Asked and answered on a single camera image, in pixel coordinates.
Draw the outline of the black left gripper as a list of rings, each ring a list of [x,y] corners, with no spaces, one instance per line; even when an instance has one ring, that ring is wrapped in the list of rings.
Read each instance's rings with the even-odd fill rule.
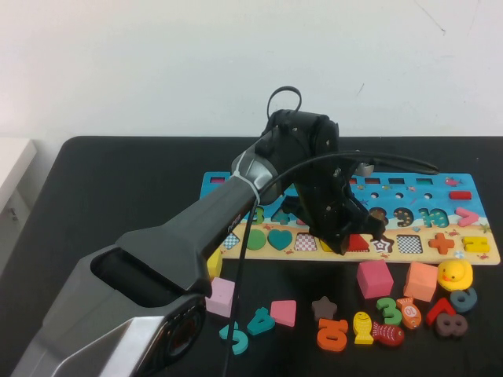
[[[380,240],[387,218],[384,212],[370,213],[356,200],[349,179],[352,164],[310,164],[293,175],[297,196],[286,196],[282,211],[310,227],[330,249],[345,255],[351,234],[370,234]]]

